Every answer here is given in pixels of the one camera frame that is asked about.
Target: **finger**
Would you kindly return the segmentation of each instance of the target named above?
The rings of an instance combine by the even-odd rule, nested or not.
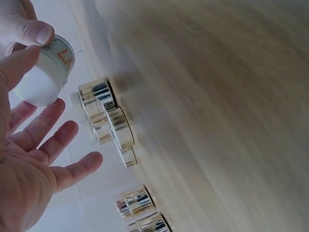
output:
[[[39,149],[28,152],[28,155],[46,165],[51,165],[59,154],[69,145],[78,133],[78,125],[73,121],[64,123],[57,132]]]
[[[19,0],[20,3],[23,5],[23,8],[26,12],[27,19],[37,20],[37,15],[35,14],[35,10],[33,4],[30,0]]]
[[[11,91],[22,77],[33,68],[38,61],[39,54],[39,47],[31,46],[0,61],[0,85],[7,87],[7,90]],[[0,92],[0,97],[7,97],[2,92]]]
[[[35,65],[39,53],[39,48],[34,46],[0,61],[0,153],[4,149],[5,134],[10,125],[9,91]]]
[[[79,162],[65,168],[51,167],[57,180],[57,189],[60,192],[81,181],[95,172],[103,163],[103,156],[99,152],[91,152]]]
[[[14,133],[17,128],[26,121],[37,110],[37,107],[26,102],[21,102],[11,110],[9,134]]]
[[[5,21],[12,39],[23,45],[44,46],[49,44],[55,35],[52,26],[38,20],[26,19],[16,14]]]
[[[9,138],[26,152],[34,150],[58,121],[65,109],[63,100],[58,99],[46,107],[22,132]]]

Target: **fingernail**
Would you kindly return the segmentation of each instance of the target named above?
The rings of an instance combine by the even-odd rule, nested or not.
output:
[[[45,45],[52,36],[53,29],[51,27],[43,27],[37,34],[36,41],[42,45]]]

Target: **palm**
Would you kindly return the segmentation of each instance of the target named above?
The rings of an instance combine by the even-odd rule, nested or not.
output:
[[[11,111],[10,130],[6,135],[4,156],[0,163],[0,176],[6,176],[4,183],[0,182],[0,195],[4,196],[1,200],[10,207],[6,215],[0,215],[0,218],[18,213],[19,222],[15,221],[15,224],[23,225],[22,228],[16,228],[19,231],[31,228],[38,221],[54,193],[75,184],[96,170],[102,162],[101,155],[95,152],[66,168],[50,167],[78,132],[77,124],[72,121],[63,124],[37,149],[64,108],[64,102],[58,100],[16,134],[12,133],[36,108],[23,102]]]

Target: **hand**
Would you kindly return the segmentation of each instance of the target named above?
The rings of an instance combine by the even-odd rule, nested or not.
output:
[[[54,37],[54,29],[37,17],[30,0],[0,0],[0,58],[21,50],[21,44],[43,46]]]
[[[50,166],[78,132],[72,121],[37,148],[63,113],[62,100],[48,106],[22,132],[13,134],[36,107],[22,102],[11,110],[8,93],[33,67],[39,52],[39,47],[31,46],[0,61],[0,232],[31,228],[53,194],[76,184],[103,161],[100,153],[92,152],[65,168]]]

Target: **label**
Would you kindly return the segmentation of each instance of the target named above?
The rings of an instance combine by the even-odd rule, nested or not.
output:
[[[67,72],[69,76],[74,64],[75,64],[75,54],[70,46],[70,44],[62,37],[55,35],[53,41],[41,48],[41,52],[44,52],[53,60],[58,60]]]

